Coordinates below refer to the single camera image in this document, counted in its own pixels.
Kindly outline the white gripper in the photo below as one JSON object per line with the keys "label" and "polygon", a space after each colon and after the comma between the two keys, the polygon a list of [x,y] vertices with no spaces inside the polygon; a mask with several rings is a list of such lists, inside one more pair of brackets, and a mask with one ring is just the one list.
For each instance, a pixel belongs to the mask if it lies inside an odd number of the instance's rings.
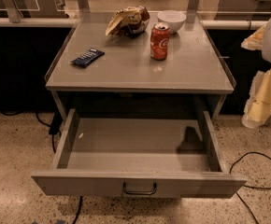
{"label": "white gripper", "polygon": [[[271,18],[241,43],[243,49],[262,50],[263,58],[271,62]],[[258,71],[250,87],[250,98],[244,107],[242,124],[247,128],[258,128],[271,117],[271,69]]]}

